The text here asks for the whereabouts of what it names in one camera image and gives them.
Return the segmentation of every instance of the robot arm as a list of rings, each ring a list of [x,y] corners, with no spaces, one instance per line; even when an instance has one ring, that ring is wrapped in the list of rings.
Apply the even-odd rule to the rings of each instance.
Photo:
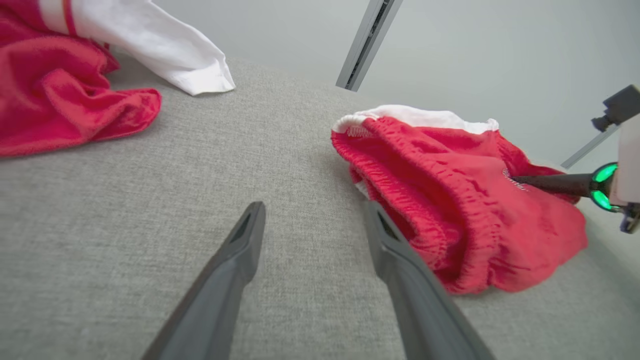
[[[620,231],[632,234],[640,222],[640,91],[629,85],[604,104],[605,115],[592,123],[602,132],[611,125],[620,126],[617,163],[603,165],[592,174],[513,179],[548,192],[590,197],[603,210],[622,213]]]

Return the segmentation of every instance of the white wall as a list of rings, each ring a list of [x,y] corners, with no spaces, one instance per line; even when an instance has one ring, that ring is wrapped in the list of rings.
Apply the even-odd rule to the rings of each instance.
[[[498,120],[535,158],[589,142],[602,101],[640,85],[638,0],[403,0],[358,92]]]
[[[154,3],[200,30],[227,56],[334,85],[369,0]]]
[[[594,172],[602,165],[618,160],[618,144],[620,142],[620,130],[611,134],[600,145],[586,154],[580,161],[571,167],[574,174]]]

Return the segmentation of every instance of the white cloth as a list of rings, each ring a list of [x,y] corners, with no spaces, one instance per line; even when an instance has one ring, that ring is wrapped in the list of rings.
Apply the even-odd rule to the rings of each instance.
[[[38,2],[47,27],[69,34],[64,0]],[[78,36],[125,49],[188,94],[227,92],[236,87],[224,53],[151,0],[71,0],[70,4]]]
[[[394,117],[413,127],[446,127],[462,129],[472,134],[498,130],[498,122],[493,119],[486,122],[466,122],[451,111],[422,110],[406,105],[381,105],[375,109],[345,115],[333,125],[332,130],[336,133],[349,131],[350,136],[365,136],[368,131],[361,126],[362,122],[366,119],[378,120],[385,116]]]

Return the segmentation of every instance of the red towel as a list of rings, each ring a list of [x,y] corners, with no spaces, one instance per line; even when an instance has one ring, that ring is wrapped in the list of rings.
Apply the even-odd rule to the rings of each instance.
[[[587,246],[577,199],[510,178],[561,173],[529,163],[494,120],[381,106],[341,119],[332,142],[451,293],[524,290]]]
[[[38,1],[0,0],[0,156],[109,140],[147,128],[154,89],[112,91],[118,62],[91,40],[47,30]]]

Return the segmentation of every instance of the gray upholstery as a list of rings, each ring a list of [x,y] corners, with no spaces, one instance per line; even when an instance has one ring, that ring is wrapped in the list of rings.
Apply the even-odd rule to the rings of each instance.
[[[139,358],[263,200],[231,358],[402,359],[362,196],[329,139],[340,116],[378,104],[241,60],[237,90],[190,97],[121,62],[114,87],[162,92],[149,129],[0,161],[0,358]],[[456,302],[499,359],[637,358],[639,292],[607,254],[596,244],[538,287]]]

